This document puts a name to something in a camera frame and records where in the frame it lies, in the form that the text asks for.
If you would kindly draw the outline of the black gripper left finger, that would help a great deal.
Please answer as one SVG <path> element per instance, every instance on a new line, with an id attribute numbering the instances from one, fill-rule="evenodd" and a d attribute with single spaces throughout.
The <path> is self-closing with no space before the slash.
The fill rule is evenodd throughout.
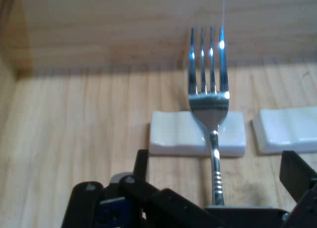
<path id="1" fill-rule="evenodd" d="M 221 219 L 170 189 L 146 181 L 149 152 L 137 152 L 133 172 L 104 187 L 82 182 L 72 192 L 63 228 L 221 228 Z"/>

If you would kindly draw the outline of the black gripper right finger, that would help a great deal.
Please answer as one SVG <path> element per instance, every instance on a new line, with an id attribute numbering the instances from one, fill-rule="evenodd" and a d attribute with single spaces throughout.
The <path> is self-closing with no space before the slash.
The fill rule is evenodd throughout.
<path id="1" fill-rule="evenodd" d="M 283 151 L 279 178 L 296 202 L 284 228 L 317 226 L 317 173 L 295 151 Z"/>

